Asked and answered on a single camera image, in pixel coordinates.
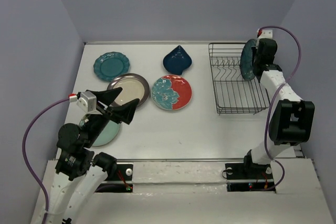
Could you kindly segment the red teal floral plate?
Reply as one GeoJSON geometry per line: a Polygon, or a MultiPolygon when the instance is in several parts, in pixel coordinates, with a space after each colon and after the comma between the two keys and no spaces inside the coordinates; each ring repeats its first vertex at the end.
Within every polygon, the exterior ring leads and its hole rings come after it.
{"type": "Polygon", "coordinates": [[[189,104],[192,88],[183,77],[168,74],[155,81],[151,88],[151,98],[159,108],[176,111],[189,104]]]}

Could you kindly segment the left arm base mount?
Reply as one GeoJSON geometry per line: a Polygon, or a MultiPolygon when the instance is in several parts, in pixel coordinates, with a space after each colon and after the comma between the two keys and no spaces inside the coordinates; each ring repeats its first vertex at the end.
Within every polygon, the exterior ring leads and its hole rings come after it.
{"type": "Polygon", "coordinates": [[[133,163],[117,163],[116,172],[101,183],[98,193],[132,193],[133,163]]]}

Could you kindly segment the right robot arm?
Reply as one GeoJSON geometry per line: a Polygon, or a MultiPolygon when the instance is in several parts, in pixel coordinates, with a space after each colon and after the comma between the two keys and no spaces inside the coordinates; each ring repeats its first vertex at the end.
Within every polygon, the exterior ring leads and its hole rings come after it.
{"type": "Polygon", "coordinates": [[[253,178],[266,171],[270,163],[291,146],[307,142],[312,128],[315,106],[299,97],[279,65],[274,63],[277,43],[258,39],[252,48],[252,68],[258,82],[270,96],[264,140],[244,157],[241,171],[253,178]]]}

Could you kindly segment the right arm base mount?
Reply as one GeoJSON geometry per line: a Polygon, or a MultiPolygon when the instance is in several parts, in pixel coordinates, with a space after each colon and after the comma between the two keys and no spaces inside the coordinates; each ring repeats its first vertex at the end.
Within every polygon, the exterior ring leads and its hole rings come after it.
{"type": "Polygon", "coordinates": [[[222,177],[228,192],[275,191],[270,165],[247,167],[243,163],[226,163],[222,177]]]}

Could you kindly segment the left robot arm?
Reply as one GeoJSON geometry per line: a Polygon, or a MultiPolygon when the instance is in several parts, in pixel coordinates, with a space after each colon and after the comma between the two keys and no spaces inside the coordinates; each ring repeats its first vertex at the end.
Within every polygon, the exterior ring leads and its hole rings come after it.
{"type": "Polygon", "coordinates": [[[45,205],[35,223],[75,223],[88,199],[101,183],[115,175],[126,191],[131,191],[118,169],[117,159],[107,153],[90,150],[108,123],[130,124],[140,102],[135,98],[124,105],[112,103],[122,88],[70,94],[65,100],[74,102],[85,112],[85,121],[78,125],[64,124],[58,131],[56,146],[61,150],[55,166],[50,191],[42,187],[45,205]]]}

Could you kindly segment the light green round plate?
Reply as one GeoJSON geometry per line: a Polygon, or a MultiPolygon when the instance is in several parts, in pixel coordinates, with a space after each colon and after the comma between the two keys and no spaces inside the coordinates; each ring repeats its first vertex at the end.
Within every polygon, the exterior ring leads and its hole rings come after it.
{"type": "MultiPolygon", "coordinates": [[[[82,127],[88,120],[100,117],[100,114],[87,114],[80,120],[79,126],[82,127]]],[[[110,143],[118,135],[120,128],[121,124],[109,121],[93,143],[92,147],[101,147],[110,143]]]]}

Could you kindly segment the dark teal round plate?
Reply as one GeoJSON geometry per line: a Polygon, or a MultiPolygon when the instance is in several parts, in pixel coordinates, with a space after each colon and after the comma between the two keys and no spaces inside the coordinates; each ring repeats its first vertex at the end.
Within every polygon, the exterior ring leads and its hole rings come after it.
{"type": "Polygon", "coordinates": [[[256,39],[248,40],[240,55],[240,73],[245,81],[251,81],[255,77],[253,73],[253,48],[255,48],[256,42],[256,39]]]}

